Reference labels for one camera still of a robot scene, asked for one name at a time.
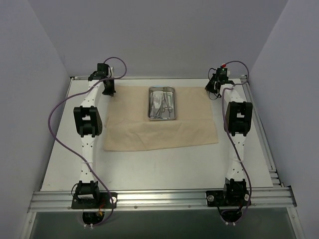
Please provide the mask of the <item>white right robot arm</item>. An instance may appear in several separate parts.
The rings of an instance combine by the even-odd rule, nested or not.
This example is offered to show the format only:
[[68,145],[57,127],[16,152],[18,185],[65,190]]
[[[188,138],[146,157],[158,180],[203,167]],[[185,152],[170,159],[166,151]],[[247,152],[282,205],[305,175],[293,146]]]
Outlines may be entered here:
[[229,139],[228,169],[225,190],[221,199],[226,205],[237,201],[248,202],[251,196],[251,182],[243,165],[246,137],[251,129],[253,105],[235,90],[236,84],[227,76],[213,74],[205,89],[222,99],[224,130]]

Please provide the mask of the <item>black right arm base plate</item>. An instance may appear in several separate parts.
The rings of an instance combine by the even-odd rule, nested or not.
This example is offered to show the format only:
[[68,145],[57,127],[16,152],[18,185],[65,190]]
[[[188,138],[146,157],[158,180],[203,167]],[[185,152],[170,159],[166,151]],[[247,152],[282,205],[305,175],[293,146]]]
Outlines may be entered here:
[[251,205],[248,202],[248,192],[226,192],[223,190],[206,191],[206,202],[209,207],[243,207]]

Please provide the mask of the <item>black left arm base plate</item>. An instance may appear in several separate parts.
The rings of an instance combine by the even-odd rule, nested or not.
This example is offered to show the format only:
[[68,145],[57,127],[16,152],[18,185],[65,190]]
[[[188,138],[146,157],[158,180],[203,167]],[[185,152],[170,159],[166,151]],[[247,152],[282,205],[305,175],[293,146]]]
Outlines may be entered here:
[[112,199],[107,192],[101,192],[96,199],[92,194],[73,195],[71,209],[114,209],[117,206],[118,193],[111,192]]

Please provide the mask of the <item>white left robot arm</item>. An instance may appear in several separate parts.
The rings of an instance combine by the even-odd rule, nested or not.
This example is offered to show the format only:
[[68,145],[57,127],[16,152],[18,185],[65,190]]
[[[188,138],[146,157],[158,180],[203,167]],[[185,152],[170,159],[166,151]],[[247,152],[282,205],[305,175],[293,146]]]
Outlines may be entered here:
[[92,172],[95,166],[95,141],[103,130],[97,106],[102,92],[108,86],[112,87],[113,84],[113,68],[106,72],[95,71],[89,76],[88,89],[83,93],[84,100],[80,106],[73,110],[76,131],[81,140],[81,157],[83,158],[80,179],[74,196],[89,209],[98,207],[101,202],[98,179]]

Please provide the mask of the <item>beige cloth wrap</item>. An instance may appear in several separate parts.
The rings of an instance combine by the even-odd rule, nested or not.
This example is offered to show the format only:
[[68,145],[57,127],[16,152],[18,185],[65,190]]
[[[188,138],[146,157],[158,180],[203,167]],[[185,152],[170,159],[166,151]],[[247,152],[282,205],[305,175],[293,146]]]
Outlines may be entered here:
[[203,87],[176,87],[176,119],[148,119],[148,87],[118,86],[107,106],[105,151],[149,151],[218,143]]

